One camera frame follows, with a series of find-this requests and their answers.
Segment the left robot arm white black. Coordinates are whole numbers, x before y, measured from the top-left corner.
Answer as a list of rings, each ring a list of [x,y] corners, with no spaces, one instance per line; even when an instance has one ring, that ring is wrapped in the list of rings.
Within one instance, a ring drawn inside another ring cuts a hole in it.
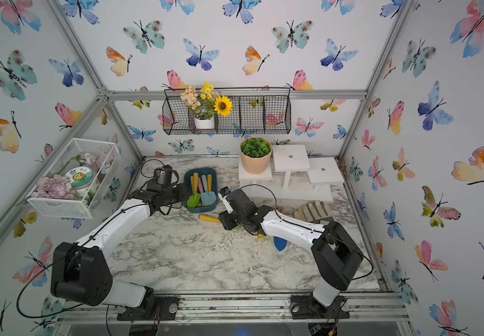
[[[173,205],[190,197],[172,166],[155,169],[141,189],[132,192],[121,207],[90,234],[74,243],[61,243],[54,252],[50,293],[78,304],[137,308],[152,290],[113,278],[108,259],[138,224],[156,212],[168,214]]]

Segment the yellow shovel orange handle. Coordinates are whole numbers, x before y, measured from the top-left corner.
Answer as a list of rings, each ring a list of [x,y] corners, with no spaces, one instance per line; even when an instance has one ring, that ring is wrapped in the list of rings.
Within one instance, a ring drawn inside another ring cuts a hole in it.
[[[208,192],[211,192],[213,187],[213,176],[211,174],[208,174],[206,177],[207,177],[207,189],[208,189]]]

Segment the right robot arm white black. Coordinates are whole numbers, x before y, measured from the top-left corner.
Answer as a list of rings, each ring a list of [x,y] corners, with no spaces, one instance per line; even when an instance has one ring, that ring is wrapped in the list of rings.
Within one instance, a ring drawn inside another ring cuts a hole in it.
[[[218,197],[226,208],[219,215],[226,230],[241,226],[252,235],[281,238],[312,253],[320,273],[312,297],[321,307],[330,307],[354,280],[364,254],[340,223],[309,223],[273,207],[257,207],[242,189],[224,187]]]

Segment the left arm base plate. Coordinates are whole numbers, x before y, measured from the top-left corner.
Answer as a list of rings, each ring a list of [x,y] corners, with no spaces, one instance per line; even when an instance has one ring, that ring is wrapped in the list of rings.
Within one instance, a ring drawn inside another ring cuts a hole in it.
[[[117,315],[118,321],[174,321],[180,298],[174,296],[153,296],[146,298],[139,307],[126,307]]]

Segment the green shovel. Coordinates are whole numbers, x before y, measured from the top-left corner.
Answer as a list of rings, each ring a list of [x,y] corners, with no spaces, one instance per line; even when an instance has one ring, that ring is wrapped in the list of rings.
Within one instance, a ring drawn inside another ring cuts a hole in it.
[[[207,216],[207,215],[204,215],[204,214],[201,214],[199,216],[199,220],[205,221],[205,222],[209,222],[209,223],[221,223],[221,221],[219,220],[219,218],[212,217],[212,216]]]
[[[192,194],[187,201],[187,208],[194,209],[201,206],[200,194],[198,193],[197,178],[198,173],[193,173],[190,175],[190,186]]]

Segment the light blue shovel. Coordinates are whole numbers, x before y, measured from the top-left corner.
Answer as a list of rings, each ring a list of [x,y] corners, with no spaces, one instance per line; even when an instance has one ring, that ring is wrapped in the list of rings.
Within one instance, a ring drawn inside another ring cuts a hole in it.
[[[205,205],[205,206],[211,206],[213,204],[215,204],[216,200],[217,200],[217,196],[216,194],[213,192],[213,189],[211,192],[208,192],[208,189],[207,189],[207,175],[202,175],[201,176],[201,180],[202,180],[202,183],[204,185],[204,190],[205,190],[205,193],[201,194],[201,202]]]

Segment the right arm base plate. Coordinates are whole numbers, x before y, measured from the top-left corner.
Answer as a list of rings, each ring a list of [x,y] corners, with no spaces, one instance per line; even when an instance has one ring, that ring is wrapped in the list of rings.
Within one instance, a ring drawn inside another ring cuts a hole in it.
[[[347,298],[338,295],[330,306],[319,303],[312,295],[292,295],[290,297],[290,313],[297,319],[349,319],[350,313],[345,311]]]

